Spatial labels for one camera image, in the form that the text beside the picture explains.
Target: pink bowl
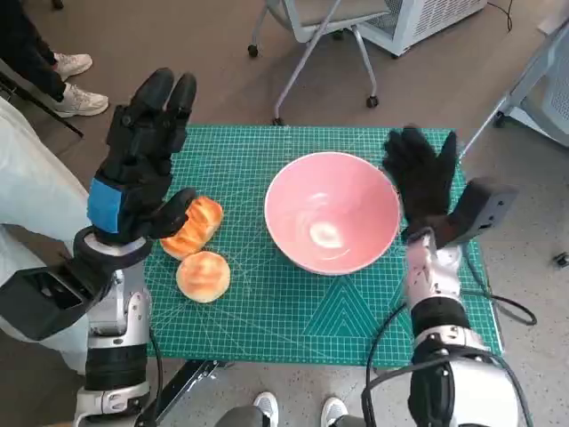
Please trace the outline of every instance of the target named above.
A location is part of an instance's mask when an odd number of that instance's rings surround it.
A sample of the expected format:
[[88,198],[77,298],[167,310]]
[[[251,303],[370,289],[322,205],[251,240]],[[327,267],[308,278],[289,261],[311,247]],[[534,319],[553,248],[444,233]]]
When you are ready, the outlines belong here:
[[285,166],[265,197],[265,221],[294,263],[318,274],[361,270],[382,256],[399,229],[399,199],[365,160],[315,153]]

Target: wire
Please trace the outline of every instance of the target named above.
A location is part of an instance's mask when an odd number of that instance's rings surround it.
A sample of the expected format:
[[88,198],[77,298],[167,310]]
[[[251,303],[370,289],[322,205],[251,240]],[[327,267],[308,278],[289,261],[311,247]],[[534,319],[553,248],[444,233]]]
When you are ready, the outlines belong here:
[[506,10],[497,4],[488,2],[489,5],[495,7],[496,9],[498,9],[504,13],[506,13],[506,16],[508,17],[508,32],[510,32],[514,28],[514,21],[512,20],[512,4],[513,3],[514,3],[514,0],[509,0],[508,10]]
[[160,400],[162,398],[162,386],[164,382],[164,370],[162,369],[162,353],[158,348],[158,341],[154,335],[154,331],[150,328],[150,341],[152,342],[152,347],[154,347],[154,352],[156,354],[156,368],[158,370],[158,385],[156,387],[156,398],[154,400],[154,422],[158,424],[158,411],[160,410]]
[[[481,291],[463,290],[463,291],[461,291],[463,294],[483,296],[484,298],[487,298],[488,300],[492,301],[493,304],[496,304],[496,306],[498,306],[498,308],[500,308],[501,311],[504,314],[506,314],[507,316],[509,316],[510,318],[513,318],[514,320],[516,320],[516,321],[518,321],[524,325],[527,325],[527,326],[537,325],[537,318],[536,318],[535,314],[533,314],[533,312],[531,310],[529,310],[527,307],[525,307],[524,305],[522,305],[519,302],[510,300],[509,298],[506,298],[504,296],[492,294],[491,292],[488,291],[488,289],[490,288],[490,283],[488,283],[488,287],[486,287],[486,284],[485,284],[484,280],[482,279],[482,277],[480,276],[480,273],[475,268],[474,263],[472,262],[472,260],[469,257],[468,244],[465,244],[462,246],[462,252],[464,254],[464,258],[466,260],[466,263],[467,263],[467,266],[470,270],[470,273],[472,274],[472,277],[475,279],[475,281],[477,282],[478,286],[480,286],[480,289],[481,289]],[[504,303],[509,304],[513,307],[516,307],[517,309],[519,309],[519,310],[523,311],[525,314],[527,314],[529,320],[519,317],[517,314],[515,314],[515,313],[509,311],[508,309],[504,308],[501,304],[497,304],[495,301],[504,302]],[[439,358],[437,360],[431,360],[431,361],[423,362],[423,363],[420,363],[417,365],[410,365],[407,367],[401,367],[399,369],[389,371],[387,373],[379,375],[377,378],[375,378],[373,381],[371,381],[373,357],[375,355],[375,351],[377,350],[377,347],[379,346],[380,340],[383,337],[383,335],[385,334],[385,332],[387,331],[387,328],[389,327],[389,325],[393,322],[393,320],[395,320],[397,318],[397,316],[403,311],[404,308],[405,308],[405,304],[403,303],[388,315],[388,317],[383,321],[380,328],[378,329],[378,332],[375,335],[375,338],[372,342],[372,348],[370,349],[370,352],[369,352],[369,355],[367,358],[367,364],[365,366],[365,388],[364,388],[364,391],[362,392],[362,411],[364,413],[364,419],[365,419],[365,425],[366,426],[376,427],[376,425],[377,425],[375,423],[375,413],[373,411],[372,389],[374,387],[378,386],[380,383],[383,383],[383,382],[385,382],[391,378],[395,378],[396,376],[409,374],[411,372],[422,370],[422,369],[425,369],[428,367],[441,365],[443,363],[447,363],[451,360],[458,359],[460,357],[466,357],[466,356],[474,355],[474,356],[485,356],[487,358],[494,360],[507,372],[510,380],[512,381],[512,384],[514,385],[514,388],[516,389],[516,394],[517,394],[517,397],[519,399],[520,406],[522,407],[522,411],[524,412],[525,423],[528,427],[533,427],[533,421],[532,421],[532,417],[530,414],[529,406],[527,405],[527,400],[525,398],[524,391],[523,391],[522,386],[520,385],[520,383],[516,377],[516,374],[514,374],[513,370],[509,367],[509,365],[506,363],[506,361],[504,359],[502,359],[500,356],[496,356],[496,355],[492,354],[489,351],[476,350],[476,349],[459,350],[458,352],[455,352],[452,356],[442,357],[442,358]]]
[[[367,357],[367,364],[365,365],[365,387],[369,387],[370,385],[370,381],[372,379],[372,365],[373,365],[373,357],[375,356],[375,351],[377,350],[378,344],[380,343],[380,339],[383,336],[383,334],[385,334],[385,331],[387,330],[389,324],[391,324],[391,322],[393,320],[395,320],[395,318],[403,311],[403,309],[405,308],[405,304],[401,304],[399,307],[397,307],[395,310],[393,310],[391,312],[391,314],[389,314],[388,318],[386,318],[383,323],[381,324],[380,329],[377,332],[377,335],[375,335],[375,339],[372,342],[372,348],[370,349],[370,354]],[[370,422],[372,423],[371,425],[375,425],[375,414],[373,413],[373,404],[371,404],[371,400],[370,400],[370,405],[368,407],[368,413],[367,413],[367,417],[370,419]]]
[[[443,356],[435,360],[429,360],[426,362],[419,363],[417,365],[410,365],[407,367],[401,367],[396,369],[395,371],[389,371],[379,375],[373,381],[370,382],[369,385],[366,385],[364,391],[362,392],[362,407],[366,405],[372,404],[372,389],[380,385],[381,383],[386,382],[392,378],[397,376],[410,374],[411,372],[421,371],[422,369],[426,369],[428,367],[436,367],[438,365],[443,365],[445,363],[451,362],[456,359],[466,358],[466,357],[483,357],[489,358],[494,360],[498,363],[508,374],[509,379],[512,381],[514,385],[514,389],[516,389],[517,398],[519,399],[520,406],[522,407],[522,412],[524,413],[525,424],[528,427],[533,427],[532,416],[530,415],[529,406],[527,405],[527,399],[525,398],[524,390],[522,389],[521,384],[519,383],[518,379],[516,378],[516,374],[511,367],[509,367],[508,363],[500,356],[496,356],[492,354],[490,351],[485,350],[478,350],[478,349],[464,349],[464,350],[456,350],[452,355]],[[375,427],[374,423],[368,423],[365,420],[366,425]]]
[[[484,280],[480,276],[480,273],[478,272],[478,270],[474,266],[474,263],[470,259],[468,244],[462,245],[462,254],[464,255],[466,265],[469,267],[469,270],[470,270],[470,273],[472,274],[472,277],[477,282],[478,286],[480,286],[480,289],[482,289],[482,292],[463,290],[463,291],[461,291],[463,294],[483,296],[483,297],[491,300],[492,303],[494,304],[494,306],[497,307],[504,315],[515,320],[516,322],[519,322],[519,323],[526,325],[526,326],[537,325],[537,317],[535,316],[535,314],[533,314],[533,312],[530,309],[528,309],[527,307],[525,307],[524,305],[522,305],[521,303],[519,303],[517,301],[510,300],[509,298],[506,298],[505,296],[492,294],[488,291],[488,289],[490,289],[490,280],[488,280],[488,285],[486,285]],[[504,302],[507,305],[511,305],[512,307],[516,307],[518,310],[523,311],[529,319],[522,318],[522,317],[518,316],[516,313],[508,310],[503,305],[498,304],[496,301]]]

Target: black glove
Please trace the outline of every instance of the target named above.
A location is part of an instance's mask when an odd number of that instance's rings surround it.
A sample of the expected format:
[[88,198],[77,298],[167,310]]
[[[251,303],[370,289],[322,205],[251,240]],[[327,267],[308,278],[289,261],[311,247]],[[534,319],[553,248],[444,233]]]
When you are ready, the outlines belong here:
[[383,167],[395,181],[411,225],[428,217],[447,215],[456,167],[456,133],[450,132],[437,156],[421,130],[391,131],[384,145]]

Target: bowl rim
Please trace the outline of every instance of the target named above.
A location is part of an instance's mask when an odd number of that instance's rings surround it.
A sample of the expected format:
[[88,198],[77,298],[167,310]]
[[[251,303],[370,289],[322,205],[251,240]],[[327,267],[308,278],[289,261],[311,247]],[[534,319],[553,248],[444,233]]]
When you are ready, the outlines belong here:
[[[379,254],[373,256],[372,258],[370,258],[368,261],[365,262],[361,262],[360,264],[358,264],[356,267],[352,267],[350,269],[337,269],[337,270],[319,270],[316,269],[313,266],[307,265],[304,262],[300,262],[299,260],[295,259],[293,256],[291,256],[289,253],[287,253],[276,241],[275,239],[275,234],[269,224],[268,221],[268,216],[267,216],[267,204],[268,204],[268,196],[271,193],[271,190],[273,188],[273,185],[275,184],[276,180],[278,179],[278,177],[281,175],[281,173],[283,173],[284,171],[286,171],[289,167],[291,167],[292,165],[306,160],[309,157],[318,157],[318,156],[322,156],[322,155],[330,155],[330,154],[334,154],[336,156],[342,156],[342,157],[351,157],[352,159],[363,163],[366,165],[366,167],[371,167],[375,172],[377,172],[379,174],[379,176],[385,180],[385,182],[389,185],[389,188],[391,190],[392,195],[394,196],[396,202],[397,202],[397,225],[396,227],[394,227],[393,232],[392,232],[392,236],[389,239],[389,243],[386,245],[386,247],[379,252]],[[269,184],[268,188],[267,188],[267,192],[265,193],[265,202],[264,202],[264,216],[265,216],[265,225],[267,226],[268,229],[268,233],[271,236],[271,238],[273,239],[273,242],[275,243],[275,245],[278,247],[278,249],[285,254],[292,262],[294,262],[296,265],[298,265],[299,267],[303,268],[306,271],[309,271],[311,273],[316,273],[316,274],[321,274],[321,275],[325,275],[325,276],[340,276],[340,275],[345,275],[345,274],[351,274],[354,273],[356,271],[360,271],[362,269],[364,269],[365,267],[373,264],[374,262],[376,262],[377,260],[380,259],[380,257],[385,254],[389,248],[391,247],[391,245],[393,245],[394,240],[397,237],[397,233],[399,232],[399,226],[401,223],[401,202],[399,200],[399,195],[394,187],[394,185],[391,183],[391,180],[388,178],[388,176],[377,166],[373,165],[372,163],[368,162],[367,160],[362,159],[361,157],[358,156],[354,156],[353,154],[349,154],[349,153],[344,153],[341,151],[318,151],[316,153],[310,153],[304,156],[300,156],[295,158],[292,162],[289,162],[288,164],[286,164],[285,166],[283,166],[281,168],[280,171],[278,171],[278,173],[275,175],[275,177],[273,178],[273,180],[271,181],[271,183]]]

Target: bread roll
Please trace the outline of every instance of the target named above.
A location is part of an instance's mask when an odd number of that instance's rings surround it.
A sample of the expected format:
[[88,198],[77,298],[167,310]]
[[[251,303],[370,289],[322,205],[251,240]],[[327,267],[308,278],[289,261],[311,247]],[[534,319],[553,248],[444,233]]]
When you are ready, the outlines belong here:
[[171,238],[162,238],[164,251],[177,260],[202,250],[221,225],[223,209],[221,205],[206,196],[195,199],[186,211],[188,220]]
[[212,302],[225,294],[231,270],[221,255],[200,252],[184,258],[176,272],[181,292],[195,302]]

